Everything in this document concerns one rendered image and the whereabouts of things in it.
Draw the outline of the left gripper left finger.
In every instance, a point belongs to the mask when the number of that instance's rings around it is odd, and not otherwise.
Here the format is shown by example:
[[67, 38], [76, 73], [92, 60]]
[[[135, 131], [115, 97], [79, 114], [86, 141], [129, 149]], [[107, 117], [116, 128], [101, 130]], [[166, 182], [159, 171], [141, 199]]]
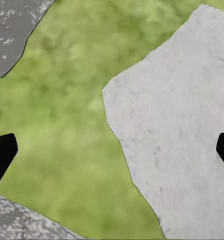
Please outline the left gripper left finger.
[[0, 181], [18, 153], [18, 144], [14, 133], [0, 136]]

